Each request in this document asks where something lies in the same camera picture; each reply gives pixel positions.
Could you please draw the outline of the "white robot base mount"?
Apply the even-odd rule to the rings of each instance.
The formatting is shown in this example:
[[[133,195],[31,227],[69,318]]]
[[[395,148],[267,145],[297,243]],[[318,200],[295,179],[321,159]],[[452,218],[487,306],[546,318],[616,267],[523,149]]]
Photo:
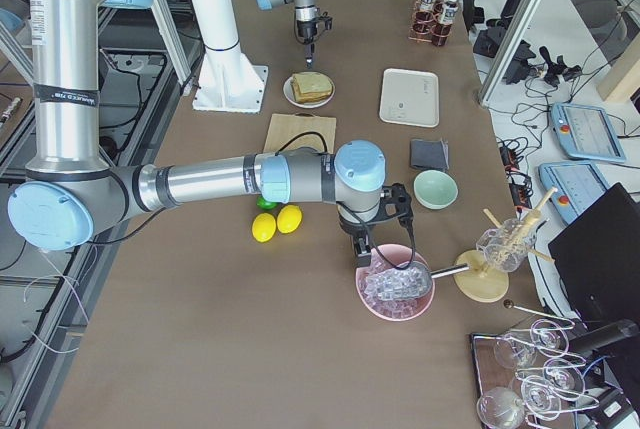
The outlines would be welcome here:
[[[232,0],[191,0],[205,54],[193,107],[200,111],[256,114],[268,68],[242,52]]]

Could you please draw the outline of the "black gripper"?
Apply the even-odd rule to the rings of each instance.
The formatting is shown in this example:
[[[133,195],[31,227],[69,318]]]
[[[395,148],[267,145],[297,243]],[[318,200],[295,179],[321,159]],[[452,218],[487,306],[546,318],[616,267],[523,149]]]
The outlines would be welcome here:
[[[344,202],[338,203],[339,222],[342,230],[351,237],[357,268],[369,267],[371,249],[376,246],[372,231],[375,226],[396,220],[409,236],[413,247],[413,211],[411,196],[401,183],[383,185],[372,215],[357,212]]]
[[[314,64],[314,43],[324,32],[331,30],[332,26],[333,18],[327,12],[314,16],[308,21],[295,20],[295,38],[299,44],[305,45],[307,68],[312,68]]]

